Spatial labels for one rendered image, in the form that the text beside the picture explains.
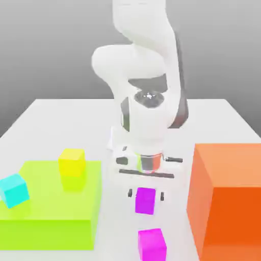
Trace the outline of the small yellow cube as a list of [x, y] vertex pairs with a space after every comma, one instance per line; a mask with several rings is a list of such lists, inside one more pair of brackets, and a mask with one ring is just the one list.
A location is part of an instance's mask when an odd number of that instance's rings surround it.
[[83, 149], [65, 148], [58, 158], [61, 176], [80, 177], [86, 167], [85, 151]]

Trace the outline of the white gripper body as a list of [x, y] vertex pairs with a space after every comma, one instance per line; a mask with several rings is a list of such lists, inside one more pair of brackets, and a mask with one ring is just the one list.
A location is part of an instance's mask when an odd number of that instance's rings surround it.
[[144, 187], [169, 191], [180, 187], [180, 167], [163, 167], [154, 173], [113, 167], [113, 182], [125, 189]]

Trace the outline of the small cyan cube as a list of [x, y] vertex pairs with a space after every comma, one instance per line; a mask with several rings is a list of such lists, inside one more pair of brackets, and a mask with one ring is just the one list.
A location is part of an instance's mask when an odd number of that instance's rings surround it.
[[0, 198], [7, 208], [29, 200], [27, 184], [20, 174], [16, 173], [0, 180]]

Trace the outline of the large lime green box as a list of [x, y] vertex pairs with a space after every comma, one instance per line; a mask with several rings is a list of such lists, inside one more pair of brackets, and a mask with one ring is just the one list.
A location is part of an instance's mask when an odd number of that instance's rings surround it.
[[101, 162], [79, 179], [61, 177], [57, 161], [27, 161], [19, 171], [29, 200], [0, 201], [0, 250], [93, 250], [102, 192]]

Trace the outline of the large orange box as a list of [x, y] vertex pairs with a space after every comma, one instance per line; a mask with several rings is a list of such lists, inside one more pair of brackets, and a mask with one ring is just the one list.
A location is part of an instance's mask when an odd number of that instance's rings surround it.
[[196, 144], [187, 214], [200, 261], [261, 261], [261, 144]]

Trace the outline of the small magenta cube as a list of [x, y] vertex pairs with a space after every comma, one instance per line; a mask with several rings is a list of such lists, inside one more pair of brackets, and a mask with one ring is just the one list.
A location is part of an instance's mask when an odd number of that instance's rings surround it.
[[138, 231], [141, 261], [166, 261], [167, 245], [160, 228]]
[[138, 214], [154, 214], [155, 193], [153, 188], [139, 187], [135, 199], [135, 212]]

